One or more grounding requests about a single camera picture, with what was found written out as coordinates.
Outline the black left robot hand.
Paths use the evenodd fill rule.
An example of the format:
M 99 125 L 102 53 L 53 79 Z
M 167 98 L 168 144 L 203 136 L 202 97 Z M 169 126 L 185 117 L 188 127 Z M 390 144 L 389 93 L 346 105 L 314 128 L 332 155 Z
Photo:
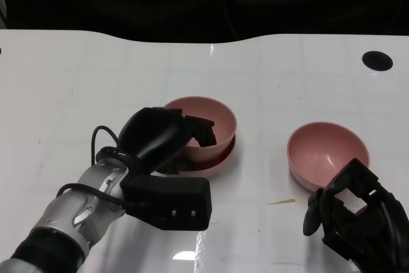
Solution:
M 181 109 L 145 107 L 127 121 L 117 146 L 148 173 L 177 175 L 196 169 L 183 152 L 191 139 L 201 148 L 217 144 L 214 125 L 211 120 L 184 115 Z

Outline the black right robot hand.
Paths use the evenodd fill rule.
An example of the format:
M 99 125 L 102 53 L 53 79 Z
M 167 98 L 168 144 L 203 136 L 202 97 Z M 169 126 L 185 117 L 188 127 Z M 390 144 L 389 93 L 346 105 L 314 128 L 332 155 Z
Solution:
M 319 228 L 322 242 L 361 272 L 408 272 L 406 212 L 356 158 L 309 197 L 303 234 Z

